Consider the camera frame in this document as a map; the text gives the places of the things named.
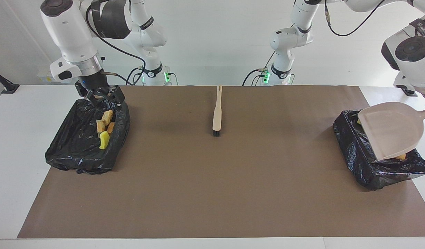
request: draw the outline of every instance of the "trash bag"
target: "trash bag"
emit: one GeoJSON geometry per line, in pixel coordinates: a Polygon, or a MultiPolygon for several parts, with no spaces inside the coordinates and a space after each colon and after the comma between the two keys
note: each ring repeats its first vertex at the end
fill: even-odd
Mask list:
{"type": "Polygon", "coordinates": [[[404,161],[394,158],[377,161],[362,126],[357,123],[359,112],[342,112],[334,122],[334,132],[347,167],[361,186],[378,190],[425,175],[425,160],[416,149],[407,153],[404,161]]]}
{"type": "Polygon", "coordinates": [[[100,99],[97,107],[94,107],[90,101],[78,99],[45,153],[45,159],[57,169],[76,170],[78,174],[95,175],[108,172],[113,169],[125,142],[129,124],[129,110],[125,102],[117,106],[108,100],[100,99]],[[103,113],[108,110],[114,111],[112,122],[116,124],[108,148],[101,150],[96,120],[101,119],[103,113]]]}

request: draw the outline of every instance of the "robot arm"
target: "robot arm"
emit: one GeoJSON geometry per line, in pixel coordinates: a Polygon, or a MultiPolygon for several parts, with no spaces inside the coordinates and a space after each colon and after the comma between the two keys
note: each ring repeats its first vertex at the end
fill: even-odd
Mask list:
{"type": "MultiPolygon", "coordinates": [[[[342,0],[327,0],[327,3],[342,0]]],[[[381,3],[381,7],[389,3],[404,1],[425,13],[425,0],[349,0],[345,1],[353,11],[365,12],[373,10],[381,3]]],[[[272,35],[271,47],[276,58],[269,66],[271,75],[266,85],[287,84],[294,55],[291,49],[309,44],[313,40],[312,20],[319,4],[325,0],[297,0],[291,14],[293,26],[276,31],[272,35]]],[[[398,87],[414,89],[425,96],[425,15],[409,26],[388,38],[382,49],[383,56],[392,68],[399,70],[395,84],[398,87]]]]}
{"type": "Polygon", "coordinates": [[[91,33],[83,19],[80,2],[73,0],[45,0],[41,7],[42,20],[62,57],[50,66],[55,79],[78,77],[76,88],[81,96],[97,104],[101,96],[121,105],[125,96],[118,86],[109,86],[102,60],[91,40],[91,33]]]}
{"type": "Polygon", "coordinates": [[[143,82],[147,85],[165,85],[169,71],[160,61],[154,47],[167,43],[164,28],[154,21],[145,8],[145,0],[84,0],[81,12],[89,10],[89,22],[103,38],[122,39],[145,60],[143,82]]]}

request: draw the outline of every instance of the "sponge piece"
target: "sponge piece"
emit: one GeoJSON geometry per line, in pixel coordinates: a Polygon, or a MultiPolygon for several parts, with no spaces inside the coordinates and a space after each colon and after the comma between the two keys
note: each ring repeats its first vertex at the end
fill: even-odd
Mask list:
{"type": "Polygon", "coordinates": [[[404,161],[404,160],[406,160],[406,154],[404,154],[404,155],[401,155],[401,156],[396,156],[396,157],[394,157],[395,159],[398,159],[398,160],[400,160],[400,161],[404,161]]]}
{"type": "Polygon", "coordinates": [[[105,123],[103,120],[96,120],[96,125],[97,125],[97,136],[101,137],[101,133],[105,132],[106,127],[105,127],[105,123]]]}
{"type": "Polygon", "coordinates": [[[110,141],[110,135],[108,132],[101,133],[101,146],[99,149],[104,150],[108,147],[108,142],[110,141]]]}
{"type": "Polygon", "coordinates": [[[113,110],[109,110],[103,113],[102,120],[105,123],[105,126],[108,126],[111,123],[111,119],[113,118],[114,112],[113,110]]]}
{"type": "Polygon", "coordinates": [[[108,134],[111,136],[111,134],[113,133],[113,129],[114,129],[114,125],[115,123],[110,123],[108,125],[108,128],[106,129],[106,131],[108,132],[108,134]]]}

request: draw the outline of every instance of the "brush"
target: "brush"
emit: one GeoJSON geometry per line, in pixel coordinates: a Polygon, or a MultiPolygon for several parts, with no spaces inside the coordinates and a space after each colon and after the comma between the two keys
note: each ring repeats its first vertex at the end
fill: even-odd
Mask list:
{"type": "Polygon", "coordinates": [[[222,86],[217,87],[217,101],[216,108],[214,109],[214,118],[212,120],[212,135],[220,137],[220,130],[222,129],[222,86]]]}

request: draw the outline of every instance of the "table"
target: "table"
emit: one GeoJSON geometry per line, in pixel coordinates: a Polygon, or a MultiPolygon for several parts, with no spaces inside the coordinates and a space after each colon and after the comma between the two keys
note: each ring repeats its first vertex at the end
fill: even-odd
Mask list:
{"type": "MultiPolygon", "coordinates": [[[[425,99],[408,98],[398,89],[361,87],[361,90],[370,105],[401,101],[423,109],[425,104],[425,99]]],[[[73,86],[33,85],[21,86],[16,94],[0,97],[0,239],[7,239],[0,240],[0,248],[49,248],[52,245],[64,248],[120,245],[126,248],[346,248],[348,245],[350,248],[425,248],[425,238],[14,240],[48,172],[44,152],[76,98],[73,86]],[[30,156],[13,155],[9,148],[22,148],[24,154],[30,156]]],[[[425,135],[418,150],[425,158],[425,135]]],[[[414,182],[425,200],[425,176],[414,182]]]]}

